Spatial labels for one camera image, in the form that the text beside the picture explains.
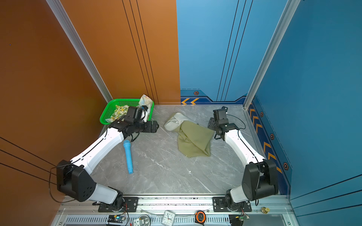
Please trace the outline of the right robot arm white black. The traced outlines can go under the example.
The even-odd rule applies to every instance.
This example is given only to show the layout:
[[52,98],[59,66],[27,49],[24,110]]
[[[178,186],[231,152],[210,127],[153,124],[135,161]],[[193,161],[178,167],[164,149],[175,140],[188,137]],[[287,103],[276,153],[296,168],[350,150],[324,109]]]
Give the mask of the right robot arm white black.
[[216,132],[215,139],[225,141],[245,166],[242,184],[225,194],[226,207],[237,211],[247,201],[258,201],[279,193],[277,165],[260,155],[243,137],[241,128],[229,123],[227,107],[213,111],[208,128]]

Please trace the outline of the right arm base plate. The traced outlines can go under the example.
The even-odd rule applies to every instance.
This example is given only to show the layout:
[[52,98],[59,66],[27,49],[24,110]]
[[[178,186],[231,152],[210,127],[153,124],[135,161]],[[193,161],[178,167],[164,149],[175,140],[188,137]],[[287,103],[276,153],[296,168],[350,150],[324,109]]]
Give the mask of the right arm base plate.
[[250,201],[235,203],[231,198],[213,197],[213,209],[214,212],[251,212]]

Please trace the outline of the green plastic basket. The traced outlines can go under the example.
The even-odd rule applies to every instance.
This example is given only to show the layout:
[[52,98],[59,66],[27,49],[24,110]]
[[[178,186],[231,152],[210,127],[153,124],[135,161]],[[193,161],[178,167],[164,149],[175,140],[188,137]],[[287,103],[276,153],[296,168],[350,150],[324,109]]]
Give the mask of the green plastic basket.
[[[128,106],[138,107],[139,100],[140,99],[136,99],[136,98],[129,98],[129,99],[127,99],[127,98],[118,98],[118,99],[111,100],[106,105],[103,113],[101,114],[100,122],[103,125],[110,125],[112,122],[109,122],[108,119],[111,117],[114,110],[116,109],[116,105],[119,105],[119,106],[128,105]],[[120,118],[118,118],[116,120],[123,120],[125,118],[125,116],[126,115],[123,115],[123,116],[121,116]]]

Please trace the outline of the olive green skirt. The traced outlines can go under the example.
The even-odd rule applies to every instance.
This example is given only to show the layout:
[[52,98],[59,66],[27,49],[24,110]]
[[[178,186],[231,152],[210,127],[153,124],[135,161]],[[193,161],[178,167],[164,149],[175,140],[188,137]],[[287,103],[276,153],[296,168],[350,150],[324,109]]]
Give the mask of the olive green skirt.
[[182,113],[175,113],[164,124],[167,131],[178,133],[178,149],[188,158],[211,156],[214,131],[205,128]]

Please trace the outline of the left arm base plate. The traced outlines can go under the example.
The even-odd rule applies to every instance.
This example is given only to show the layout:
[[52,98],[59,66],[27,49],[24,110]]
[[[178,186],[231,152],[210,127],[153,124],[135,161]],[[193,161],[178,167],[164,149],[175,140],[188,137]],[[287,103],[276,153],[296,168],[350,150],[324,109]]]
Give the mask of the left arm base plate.
[[117,198],[112,204],[100,203],[98,212],[136,212],[138,206],[138,197]]

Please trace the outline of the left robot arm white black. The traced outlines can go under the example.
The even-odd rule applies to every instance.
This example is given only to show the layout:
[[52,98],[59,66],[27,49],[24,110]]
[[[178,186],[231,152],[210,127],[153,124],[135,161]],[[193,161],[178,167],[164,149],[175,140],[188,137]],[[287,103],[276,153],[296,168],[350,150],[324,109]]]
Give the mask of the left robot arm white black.
[[133,174],[131,142],[134,134],[155,133],[159,125],[148,120],[149,109],[130,106],[125,115],[114,120],[93,144],[70,161],[61,161],[56,168],[59,192],[79,201],[99,202],[111,211],[120,211],[125,206],[123,193],[96,183],[91,174],[99,162],[118,144],[125,150],[127,170]]

